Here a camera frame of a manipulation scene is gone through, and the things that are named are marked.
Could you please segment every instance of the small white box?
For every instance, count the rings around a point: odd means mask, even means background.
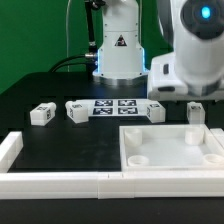
[[[190,102],[187,104],[187,118],[189,124],[204,124],[205,110],[201,103]]]
[[[41,103],[30,112],[31,125],[45,126],[55,117],[55,103]]]
[[[147,117],[152,123],[165,122],[166,109],[157,101],[151,101],[147,105]]]
[[[88,122],[88,108],[72,101],[68,101],[65,104],[67,109],[67,115],[70,117],[76,124]]]

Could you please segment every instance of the black table surface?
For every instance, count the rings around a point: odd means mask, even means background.
[[[153,125],[146,117],[90,118],[75,124],[65,103],[146,98],[147,86],[110,87],[86,73],[33,73],[0,95],[0,142],[22,131],[24,148],[9,172],[121,171],[119,126]],[[31,126],[29,112],[54,102],[56,116]],[[224,102],[203,101],[208,128],[224,128]],[[166,124],[187,124],[187,102],[161,102]],[[1,200],[1,223],[224,223],[223,198]]]

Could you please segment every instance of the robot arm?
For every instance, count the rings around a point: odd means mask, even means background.
[[[174,47],[176,76],[192,95],[212,93],[224,75],[224,1],[157,0],[157,3],[162,34]]]

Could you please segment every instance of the white tray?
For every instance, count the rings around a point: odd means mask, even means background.
[[[224,169],[224,163],[212,166],[205,162],[206,155],[212,154],[213,157],[216,156],[217,158],[224,156],[223,147],[209,129],[205,125],[200,125],[200,129],[204,130],[202,144],[189,145],[185,142],[186,131],[189,128],[198,128],[198,126],[120,127],[122,171]],[[130,145],[125,139],[125,131],[134,132],[134,130],[142,133],[142,144],[140,143],[136,147]],[[138,164],[130,162],[131,157],[133,159],[134,156],[138,158]]]

